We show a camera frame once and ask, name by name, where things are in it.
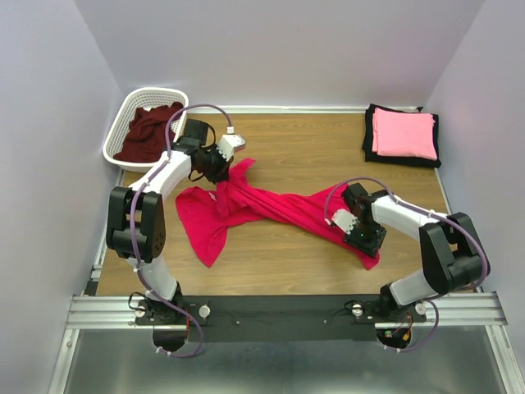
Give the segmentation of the crimson red t shirt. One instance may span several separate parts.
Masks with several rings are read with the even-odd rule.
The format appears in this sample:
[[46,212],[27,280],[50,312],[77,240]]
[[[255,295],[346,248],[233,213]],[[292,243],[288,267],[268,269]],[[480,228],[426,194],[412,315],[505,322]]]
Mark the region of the crimson red t shirt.
[[353,252],[365,269],[377,266],[380,255],[373,257],[344,243],[343,232],[329,227],[324,220],[324,204],[330,189],[313,195],[277,194],[251,186],[248,170],[256,163],[246,158],[234,165],[228,181],[215,190],[190,187],[176,196],[178,217],[189,242],[204,266],[210,268],[223,251],[228,230],[248,222],[270,219],[293,225]]

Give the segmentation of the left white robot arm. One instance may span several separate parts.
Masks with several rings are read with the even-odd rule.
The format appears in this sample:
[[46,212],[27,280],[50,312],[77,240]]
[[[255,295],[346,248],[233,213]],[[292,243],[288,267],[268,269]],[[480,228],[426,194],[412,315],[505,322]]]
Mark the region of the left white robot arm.
[[214,129],[207,123],[187,121],[159,161],[128,187],[117,186],[109,196],[106,243],[125,259],[143,283],[144,301],[135,307],[138,317],[165,324],[184,318],[196,323],[184,307],[179,282],[164,258],[167,240],[164,204],[169,194],[197,172],[211,183],[227,180],[235,153],[245,147],[233,126],[207,142]]

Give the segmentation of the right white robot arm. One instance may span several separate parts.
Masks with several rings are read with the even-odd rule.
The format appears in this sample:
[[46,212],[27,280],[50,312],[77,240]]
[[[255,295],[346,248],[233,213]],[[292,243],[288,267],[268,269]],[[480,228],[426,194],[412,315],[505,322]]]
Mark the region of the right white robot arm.
[[367,192],[355,183],[341,193],[346,207],[333,214],[344,243],[376,258],[390,226],[419,243],[422,267],[384,285],[376,302],[378,315],[398,320],[420,300],[480,286],[490,263],[471,218],[447,215],[410,204],[388,190]]

